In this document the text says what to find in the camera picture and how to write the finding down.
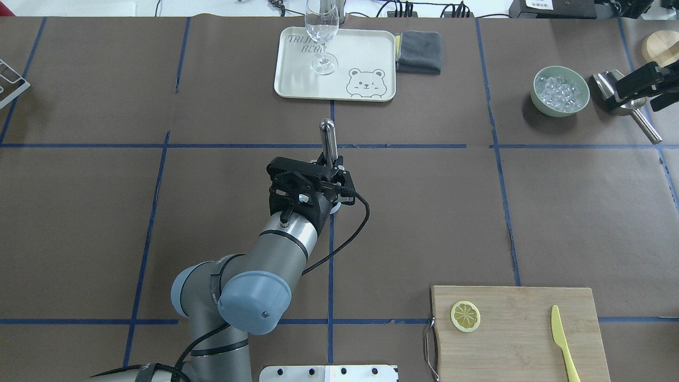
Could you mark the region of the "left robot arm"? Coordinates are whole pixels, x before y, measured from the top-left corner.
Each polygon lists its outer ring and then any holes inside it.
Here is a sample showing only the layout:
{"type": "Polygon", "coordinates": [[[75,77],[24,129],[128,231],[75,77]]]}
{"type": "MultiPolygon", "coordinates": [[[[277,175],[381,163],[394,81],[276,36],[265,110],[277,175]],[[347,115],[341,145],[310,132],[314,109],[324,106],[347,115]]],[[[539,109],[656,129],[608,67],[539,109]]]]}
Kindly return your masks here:
{"type": "Polygon", "coordinates": [[[182,271],[171,302],[187,318],[191,343],[173,364],[141,363],[91,381],[250,381],[250,335],[265,335],[289,308],[328,217],[353,205],[355,190],[343,157],[311,162],[283,157],[267,165],[270,218],[247,253],[182,271]]]}

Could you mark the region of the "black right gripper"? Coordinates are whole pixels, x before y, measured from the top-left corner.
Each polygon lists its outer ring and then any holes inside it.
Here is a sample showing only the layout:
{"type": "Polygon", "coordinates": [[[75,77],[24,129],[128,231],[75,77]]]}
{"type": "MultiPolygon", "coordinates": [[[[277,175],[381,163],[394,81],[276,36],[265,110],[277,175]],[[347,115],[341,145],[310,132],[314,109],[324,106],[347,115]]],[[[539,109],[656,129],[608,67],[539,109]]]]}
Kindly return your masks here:
{"type": "Polygon", "coordinates": [[[653,97],[652,111],[658,112],[678,102],[678,61],[660,67],[656,62],[646,63],[617,83],[616,98],[622,104],[643,97],[653,97]]]}

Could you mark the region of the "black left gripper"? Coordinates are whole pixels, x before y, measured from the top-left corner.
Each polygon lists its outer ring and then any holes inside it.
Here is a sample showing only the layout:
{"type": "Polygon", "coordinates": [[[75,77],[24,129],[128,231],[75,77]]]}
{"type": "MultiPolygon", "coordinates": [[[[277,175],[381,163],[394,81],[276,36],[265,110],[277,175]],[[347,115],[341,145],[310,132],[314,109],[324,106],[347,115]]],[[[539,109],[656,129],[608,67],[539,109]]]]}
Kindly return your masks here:
{"type": "Polygon", "coordinates": [[[269,187],[270,215],[291,213],[306,218],[315,228],[322,228],[333,206],[354,205],[355,189],[345,170],[344,157],[321,153],[316,163],[275,157],[266,167],[272,182],[269,187]]]}

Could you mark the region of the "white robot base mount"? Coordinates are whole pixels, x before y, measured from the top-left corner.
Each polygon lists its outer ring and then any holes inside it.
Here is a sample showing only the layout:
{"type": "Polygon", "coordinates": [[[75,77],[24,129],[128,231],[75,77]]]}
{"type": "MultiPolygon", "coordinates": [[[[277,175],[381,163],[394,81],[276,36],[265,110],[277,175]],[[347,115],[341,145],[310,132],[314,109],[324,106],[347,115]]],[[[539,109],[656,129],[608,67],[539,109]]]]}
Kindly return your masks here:
{"type": "Polygon", "coordinates": [[[399,373],[387,364],[269,366],[259,381],[399,381],[399,373]]]}

